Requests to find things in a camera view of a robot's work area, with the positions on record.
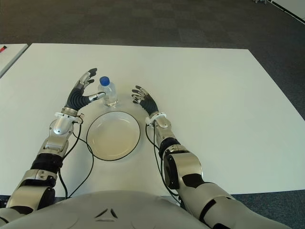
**gray carpet floor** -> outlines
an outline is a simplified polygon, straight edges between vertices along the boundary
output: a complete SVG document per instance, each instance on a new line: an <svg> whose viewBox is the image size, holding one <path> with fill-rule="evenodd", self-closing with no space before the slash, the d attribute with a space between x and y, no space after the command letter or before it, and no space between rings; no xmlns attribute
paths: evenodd
<svg viewBox="0 0 305 229"><path fill-rule="evenodd" d="M305 25L272 4L251 0L1 0L0 26L0 43L249 49L305 118ZM235 197L264 216L305 229L304 190Z"/></svg>

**white tabletop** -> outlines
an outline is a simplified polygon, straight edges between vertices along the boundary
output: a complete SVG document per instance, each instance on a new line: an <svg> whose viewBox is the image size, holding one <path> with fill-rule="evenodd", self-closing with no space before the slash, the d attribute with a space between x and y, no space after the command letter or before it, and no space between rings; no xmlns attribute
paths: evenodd
<svg viewBox="0 0 305 229"><path fill-rule="evenodd" d="M0 80L0 194L12 193L48 136L54 113L94 67L97 81L85 94L97 91L99 77L109 76L118 91L117 110L138 120L141 139L121 160L96 160L76 195L112 189L168 195L145 138L146 112L130 97L136 84L152 95L178 140L198 156L204 180L232 194L305 188L305 122L248 50L33 44ZM83 138L107 111L101 101L80 110ZM70 146L74 141L71 136ZM62 169L70 192L90 166L91 156L79 143ZM63 195L59 180L55 189Z"/></svg>
<svg viewBox="0 0 305 229"><path fill-rule="evenodd" d="M7 49L0 52L0 78L28 47L27 44L0 44L0 48L4 45Z"/></svg>

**logo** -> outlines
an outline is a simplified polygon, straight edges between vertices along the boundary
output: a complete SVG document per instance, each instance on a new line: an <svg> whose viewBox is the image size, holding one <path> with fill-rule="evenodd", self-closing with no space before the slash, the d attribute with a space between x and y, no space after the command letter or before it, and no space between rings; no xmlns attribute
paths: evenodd
<svg viewBox="0 0 305 229"><path fill-rule="evenodd" d="M94 218L96 219L96 222L114 222L118 217L113 209L111 209L109 213L107 208Z"/></svg>

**wire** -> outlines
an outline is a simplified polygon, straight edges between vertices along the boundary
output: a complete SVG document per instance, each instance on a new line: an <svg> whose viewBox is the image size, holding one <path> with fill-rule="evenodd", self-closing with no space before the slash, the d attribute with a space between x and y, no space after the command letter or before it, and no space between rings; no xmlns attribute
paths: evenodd
<svg viewBox="0 0 305 229"><path fill-rule="evenodd" d="M159 163L158 163L158 160L157 160L157 154L156 154L156 144L155 144L155 126L153 125L153 150L154 150L154 155L156 157L156 161L157 161L157 165L158 165L158 169L159 169ZM180 204L180 202L174 197L174 196L178 196L177 194L173 193L166 185L165 181L164 181L164 178L163 178L163 174L162 172L160 171L159 169L159 172L160 172L160 175L161 175L161 178L162 178L162 181L163 181L163 184L165 185L167 191L171 194L171 196L174 198L174 200L177 201L177 203Z"/></svg>
<svg viewBox="0 0 305 229"><path fill-rule="evenodd" d="M94 155L93 155L93 152L92 152L92 149L90 147L90 145L88 144L87 141L79 138L82 142L84 142L86 145L87 145L87 148L89 150L89 152L91 153L92 155L92 165L91 165L91 169L87 175L87 177L80 183L80 185L77 186L77 188L69 195L69 198L83 185L83 183L85 183L85 181L88 179L88 177L90 176L91 172L92 172L92 169L93 169L93 166L94 166Z"/></svg>
<svg viewBox="0 0 305 229"><path fill-rule="evenodd" d="M159 167L159 162L158 162L158 159L157 159L157 154L156 154L156 148L159 150L158 146L155 144L155 128L153 126L153 141L148 137L148 134L147 134L147 126L145 126L145 133L146 133L146 137L147 139L149 140L149 142L153 145L153 150L154 150L154 156L156 158L156 162L157 162L157 166L158 166L158 170L159 170L159 173L160 173L160 176L162 178L162 182L164 184L164 186L166 187L167 191L171 194L171 196L178 202L180 203L174 196L179 196L178 194L175 194L173 193L166 185L165 183L165 180L164 180L164 177L163 177L163 160L161 158L161 169Z"/></svg>
<svg viewBox="0 0 305 229"><path fill-rule="evenodd" d="M61 181L63 189L65 190L65 199L67 199L68 198L68 190L67 190L65 182L63 182L63 179L61 177L61 168L58 169L58 177L59 177L59 180Z"/></svg>
<svg viewBox="0 0 305 229"><path fill-rule="evenodd" d="M75 134L73 133L74 136L76 137L76 141L75 141L74 145L71 147L71 149L62 157L62 161L63 161L63 160L69 155L69 153L75 148L75 146L76 146L78 140L80 139L80 135L81 135L81 125L82 125L82 123L83 123L84 121L83 121L83 119L82 119L80 116L78 116L78 117L81 119L81 124L80 124L80 129L79 129L79 131L78 131L78 136L76 137ZM67 186L66 186L65 182L64 182L63 179L62 179L62 176L61 176L61 168L58 169L58 177L59 177L59 180L61 181L61 184L62 184L63 189L64 189L64 191L65 191L65 199L67 199L67 198L68 198L68 189L67 189Z"/></svg>
<svg viewBox="0 0 305 229"><path fill-rule="evenodd" d="M160 150L159 147L158 147L156 144L154 144L154 143L152 142L152 140L148 137L148 134L147 134L147 127L148 127L148 125L145 126L145 133L146 133L146 137L147 137L148 141L149 141L154 147L156 147L158 150Z"/></svg>
<svg viewBox="0 0 305 229"><path fill-rule="evenodd" d="M159 150L158 146L157 146L154 142L152 142L152 140L150 140L150 138L148 137L148 134L147 134L147 125L145 126L145 133L146 133L146 137L148 138L148 140L150 141L150 143L154 146L154 148L157 148L157 149ZM159 173L160 173L160 175L161 175L162 182L163 182L164 186L166 187L166 189L168 190L168 192L169 192L170 194L172 194L172 195L178 197L179 195L176 194L176 193L173 193L173 192L167 187L167 185L166 185L166 183L165 183L165 180L164 180L164 177L163 177L163 159L161 158L161 160L160 160L160 161L161 161L161 166L160 166L160 167L161 167L161 170L160 170L156 152L154 152L154 153L155 153L155 158L156 158L157 165L158 165L158 170L159 170Z"/></svg>
<svg viewBox="0 0 305 229"><path fill-rule="evenodd" d="M69 153L71 153L71 151L74 149L74 147L76 146L78 140L80 139L80 135L81 135L81 125L82 123L84 122L83 119L81 117L79 117L81 119L81 124L80 124L80 130L78 131L78 136L76 138L76 141L74 143L74 145L71 147L71 149L62 157L62 160L64 160L68 155Z"/></svg>

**plastic water bottle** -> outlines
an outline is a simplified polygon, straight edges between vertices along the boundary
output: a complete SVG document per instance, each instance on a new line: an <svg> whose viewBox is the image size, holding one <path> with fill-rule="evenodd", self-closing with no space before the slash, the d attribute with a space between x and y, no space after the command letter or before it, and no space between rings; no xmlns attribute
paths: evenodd
<svg viewBox="0 0 305 229"><path fill-rule="evenodd" d="M100 92L105 92L106 95L103 97L103 102L106 106L114 106L118 102L118 97L116 95L115 86L110 82L107 76L100 78L100 85L98 87Z"/></svg>

